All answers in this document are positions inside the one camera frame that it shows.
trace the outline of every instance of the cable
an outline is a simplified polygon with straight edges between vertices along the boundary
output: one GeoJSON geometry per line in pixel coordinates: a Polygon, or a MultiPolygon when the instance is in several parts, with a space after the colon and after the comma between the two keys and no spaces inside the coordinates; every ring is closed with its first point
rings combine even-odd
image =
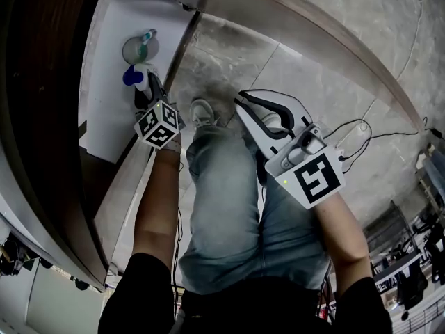
{"type": "Polygon", "coordinates": [[[320,302],[318,303],[317,317],[320,315],[321,302],[323,301],[323,291],[325,290],[326,282],[327,282],[327,279],[329,278],[329,275],[331,273],[331,269],[332,269],[332,260],[329,260],[329,264],[327,266],[325,276],[323,277],[323,282],[321,283],[320,302]]]}
{"type": "MultiPolygon", "coordinates": [[[[360,121],[360,120],[361,120],[361,119],[354,119],[354,120],[351,120],[351,121],[349,121],[349,122],[345,122],[345,123],[341,124],[341,125],[338,126],[333,132],[331,132],[330,134],[328,134],[328,135],[326,136],[326,138],[329,137],[329,136],[331,136],[331,135],[333,135],[333,133],[335,133],[335,132],[336,132],[337,130],[339,130],[341,127],[346,126],[346,125],[349,125],[349,124],[351,124],[351,123],[353,123],[353,122],[360,121]]],[[[369,127],[369,130],[370,130],[370,136],[363,142],[362,146],[361,146],[357,151],[355,151],[352,155],[350,155],[349,157],[339,157],[339,160],[340,160],[340,161],[342,161],[342,162],[343,162],[343,161],[346,161],[347,159],[350,159],[351,157],[354,157],[354,156],[355,156],[358,152],[360,152],[360,151],[363,149],[363,147],[364,147],[364,149],[359,153],[359,155],[358,155],[357,157],[355,157],[355,159],[351,162],[351,164],[349,165],[348,169],[347,169],[346,171],[343,172],[344,175],[345,175],[347,172],[350,171],[350,169],[351,169],[351,167],[353,166],[353,164],[354,164],[354,163],[360,158],[360,156],[366,151],[366,149],[368,148],[368,145],[369,145],[369,143],[371,142],[371,140],[373,140],[373,139],[375,139],[375,138],[384,137],[384,136],[393,136],[393,135],[413,136],[413,135],[417,135],[417,134],[418,134],[418,132],[411,132],[411,133],[409,133],[409,132],[391,132],[391,133],[388,133],[388,134],[380,134],[380,135],[372,136],[372,128],[371,128],[370,124],[367,123],[365,120],[363,120],[363,121],[364,121],[364,122],[368,125],[368,127],[369,127]]],[[[424,124],[425,126],[426,126],[427,122],[428,122],[428,117],[424,117],[424,118],[423,118],[423,124],[424,124]]],[[[434,136],[436,136],[437,138],[440,138],[441,140],[445,141],[445,139],[442,137],[442,133],[441,133],[439,130],[435,129],[434,127],[425,128],[425,130],[427,130],[427,131],[431,131],[431,133],[432,133],[434,136]]]]}
{"type": "Polygon", "coordinates": [[[326,280],[326,287],[327,287],[327,298],[325,297],[326,300],[326,321],[327,318],[331,319],[331,322],[334,323],[334,316],[332,315],[332,311],[331,311],[331,292],[332,292],[332,287],[331,287],[331,282],[329,281],[329,279],[326,280]]]}
{"type": "Polygon", "coordinates": [[[181,210],[178,208],[178,238],[176,241],[176,247],[175,247],[175,257],[173,260],[173,286],[175,287],[175,320],[177,315],[177,307],[178,307],[178,300],[179,300],[179,292],[178,287],[176,285],[176,268],[178,265],[178,257],[179,257],[179,244],[182,240],[183,230],[182,230],[182,214],[181,210]]]}
{"type": "MultiPolygon", "coordinates": [[[[363,116],[361,117],[361,119],[365,119],[365,117],[368,115],[369,111],[371,110],[371,108],[373,107],[375,101],[377,99],[374,98],[373,102],[371,103],[371,105],[368,106],[368,109],[364,112],[363,116]]],[[[348,131],[348,133],[343,136],[342,138],[340,138],[340,140],[337,141],[337,143],[335,144],[335,148],[338,148],[340,146],[341,143],[343,143],[343,141],[345,141],[349,135],[351,135],[351,133],[354,131],[354,129],[356,128],[356,126],[354,126],[351,130],[348,131]]]]}
{"type": "Polygon", "coordinates": [[[420,14],[419,14],[419,18],[418,18],[418,20],[417,20],[416,34],[414,35],[414,41],[412,42],[410,55],[408,56],[408,59],[406,60],[406,63],[405,63],[405,65],[403,66],[402,71],[399,73],[398,77],[396,78],[397,81],[400,79],[400,77],[402,76],[402,74],[403,74],[404,71],[406,70],[406,67],[408,66],[408,63],[409,63],[410,60],[411,60],[411,57],[412,57],[412,51],[414,50],[414,45],[416,44],[417,36],[418,36],[418,34],[419,34],[420,21],[421,21],[422,16],[423,16],[423,0],[419,0],[419,3],[420,3],[420,14]]]}
{"type": "Polygon", "coordinates": [[[348,121],[348,122],[344,122],[343,124],[339,125],[333,132],[331,132],[330,134],[324,136],[324,138],[328,138],[329,136],[331,136],[331,135],[335,134],[337,131],[339,131],[339,129],[341,129],[342,127],[344,127],[346,125],[349,125],[349,124],[352,124],[353,122],[357,122],[357,121],[365,122],[371,128],[371,126],[369,125],[369,123],[365,119],[361,119],[361,118],[354,119],[354,120],[351,120],[351,121],[348,121]]]}

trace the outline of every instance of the jeans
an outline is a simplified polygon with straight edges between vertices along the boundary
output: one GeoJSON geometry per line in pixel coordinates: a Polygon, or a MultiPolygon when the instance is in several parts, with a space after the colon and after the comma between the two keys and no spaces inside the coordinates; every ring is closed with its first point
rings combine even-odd
{"type": "Polygon", "coordinates": [[[262,276],[320,288],[329,257],[316,217],[270,177],[260,221],[256,163],[243,139],[201,127],[187,160],[196,186],[191,242],[179,261],[187,290],[211,294],[262,276]]]}

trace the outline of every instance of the black cable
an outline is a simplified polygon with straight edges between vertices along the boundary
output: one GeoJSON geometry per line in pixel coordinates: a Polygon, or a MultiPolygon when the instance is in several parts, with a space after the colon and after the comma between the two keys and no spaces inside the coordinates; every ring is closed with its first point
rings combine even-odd
{"type": "Polygon", "coordinates": [[[331,287],[331,282],[329,280],[326,281],[326,285],[327,285],[327,300],[326,300],[326,320],[329,317],[331,319],[331,322],[334,323],[334,316],[332,315],[332,311],[331,311],[331,292],[332,292],[332,287],[331,287]]]}
{"type": "MultiPolygon", "coordinates": [[[[349,165],[348,169],[347,169],[346,171],[343,172],[344,175],[345,175],[347,172],[350,171],[350,169],[352,168],[353,164],[360,158],[360,156],[363,155],[363,153],[364,153],[364,152],[366,151],[366,149],[368,148],[369,143],[371,142],[371,140],[373,140],[373,139],[375,139],[375,138],[380,138],[380,137],[383,137],[383,136],[393,136],[393,135],[413,136],[413,135],[417,135],[417,134],[418,134],[418,132],[412,132],[412,133],[407,133],[407,132],[392,132],[392,133],[389,133],[389,134],[380,134],[380,135],[372,136],[373,131],[372,131],[372,128],[371,128],[370,124],[369,124],[367,121],[365,121],[365,120],[363,120],[363,119],[354,119],[354,120],[351,120],[351,121],[348,121],[348,122],[345,122],[345,123],[339,125],[334,131],[332,131],[330,134],[328,134],[327,136],[325,136],[325,138],[328,138],[329,136],[333,135],[335,132],[337,132],[337,131],[338,131],[339,129],[341,129],[342,127],[344,127],[344,126],[346,126],[346,125],[349,125],[349,124],[352,124],[353,122],[357,122],[357,121],[365,122],[365,123],[368,125],[368,127],[369,127],[369,131],[370,131],[370,135],[369,135],[369,137],[363,142],[362,146],[361,146],[357,151],[355,151],[352,155],[350,155],[350,156],[348,156],[348,157],[342,157],[342,156],[339,157],[339,160],[342,161],[342,162],[344,162],[344,161],[350,159],[351,157],[354,157],[357,153],[359,153],[359,152],[363,149],[363,150],[359,153],[359,155],[358,155],[357,157],[354,158],[354,160],[353,160],[353,161],[351,162],[351,164],[349,165]]],[[[427,122],[428,122],[428,117],[424,117],[424,118],[423,118],[423,124],[424,124],[425,126],[426,126],[427,122]]],[[[433,134],[434,136],[436,136],[437,138],[440,138],[440,139],[442,139],[442,140],[445,141],[445,138],[442,137],[442,133],[441,133],[439,130],[437,130],[437,129],[435,129],[435,128],[431,128],[431,127],[429,127],[429,128],[425,128],[425,130],[427,130],[427,131],[431,131],[432,134],[433,134]]]]}
{"type": "Polygon", "coordinates": [[[331,268],[332,268],[332,260],[329,260],[329,264],[328,264],[328,266],[327,266],[325,276],[323,277],[323,282],[321,283],[321,288],[320,288],[320,301],[318,302],[317,317],[320,316],[321,302],[323,301],[323,291],[325,290],[326,282],[327,282],[327,280],[328,280],[328,278],[329,278],[329,275],[330,275],[330,273],[331,273],[331,268]]]}
{"type": "Polygon", "coordinates": [[[179,244],[182,240],[183,230],[182,230],[182,214],[181,210],[178,208],[178,238],[176,242],[176,249],[175,249],[175,256],[173,260],[173,286],[175,287],[175,320],[177,315],[177,306],[178,306],[178,300],[179,300],[179,292],[176,285],[176,268],[178,265],[178,257],[179,257],[179,244]]]}
{"type": "Polygon", "coordinates": [[[339,129],[341,129],[342,127],[345,127],[346,125],[352,124],[353,122],[357,122],[357,121],[362,121],[365,124],[367,124],[370,128],[371,126],[369,125],[369,123],[365,120],[365,119],[354,119],[348,122],[344,122],[343,124],[339,125],[333,132],[331,132],[330,134],[324,136],[324,138],[328,138],[329,136],[335,134],[337,131],[339,131],[339,129]]]}

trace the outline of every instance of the fiducial marker cube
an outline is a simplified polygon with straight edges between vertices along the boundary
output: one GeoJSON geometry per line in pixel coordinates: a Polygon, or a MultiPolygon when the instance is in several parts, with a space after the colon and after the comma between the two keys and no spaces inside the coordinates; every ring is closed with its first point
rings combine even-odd
{"type": "Polygon", "coordinates": [[[159,100],[134,125],[134,129],[142,142],[161,149],[179,133],[178,112],[159,100]]]}

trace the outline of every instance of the marble floor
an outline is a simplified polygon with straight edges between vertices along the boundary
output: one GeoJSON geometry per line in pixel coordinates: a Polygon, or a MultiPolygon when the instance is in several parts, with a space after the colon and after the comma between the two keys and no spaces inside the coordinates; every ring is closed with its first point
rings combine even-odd
{"type": "MultiPolygon", "coordinates": [[[[445,0],[311,1],[348,27],[380,58],[421,117],[428,117],[429,127],[445,131],[445,0]]],[[[249,88],[267,88],[297,97],[314,122],[326,131],[354,118],[364,118],[374,135],[413,132],[410,124],[386,104],[334,71],[258,33],[204,16],[169,95],[188,125],[182,132],[184,168],[179,175],[179,207],[184,229],[179,255],[184,253],[190,239],[190,215],[195,197],[185,158],[194,134],[188,114],[190,103],[197,97],[207,99],[219,123],[234,129],[241,137],[245,130],[234,113],[233,99],[243,101],[238,91],[249,88]]],[[[344,127],[330,142],[349,155],[359,149],[368,136],[369,129],[363,125],[344,127]]],[[[416,187],[416,156],[430,141],[437,143],[430,134],[389,136],[371,141],[346,174],[347,186],[341,192],[363,226],[376,219],[390,200],[402,202],[416,187]]],[[[127,230],[122,231],[119,242],[131,248],[132,229],[128,228],[132,220],[127,219],[126,224],[127,230]]],[[[119,256],[119,263],[124,264],[128,251],[119,256]]],[[[177,281],[181,283],[180,273],[177,281]]]]}

